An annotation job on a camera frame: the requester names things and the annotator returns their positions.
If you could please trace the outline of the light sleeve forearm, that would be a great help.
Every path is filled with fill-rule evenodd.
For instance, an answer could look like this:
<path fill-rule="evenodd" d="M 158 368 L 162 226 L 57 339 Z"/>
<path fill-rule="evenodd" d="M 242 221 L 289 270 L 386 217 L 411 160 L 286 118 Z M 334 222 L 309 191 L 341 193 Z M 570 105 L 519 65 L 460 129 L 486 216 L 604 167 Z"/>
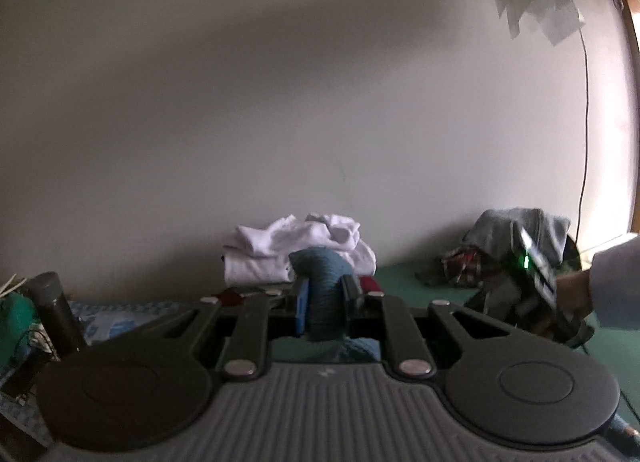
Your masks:
<path fill-rule="evenodd" d="M 639 247 L 639 237 L 634 237 L 593 256 L 589 288 L 593 309 L 602 327 L 639 329 Z"/>

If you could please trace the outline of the person's right hand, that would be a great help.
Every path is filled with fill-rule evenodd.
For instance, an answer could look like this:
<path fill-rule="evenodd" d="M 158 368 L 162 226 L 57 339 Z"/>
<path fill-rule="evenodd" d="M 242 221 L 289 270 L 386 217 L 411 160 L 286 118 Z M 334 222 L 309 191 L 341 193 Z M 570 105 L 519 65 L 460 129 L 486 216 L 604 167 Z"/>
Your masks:
<path fill-rule="evenodd" d="M 586 317 L 593 312 L 590 270 L 573 271 L 556 278 L 556 303 L 563 312 Z"/>

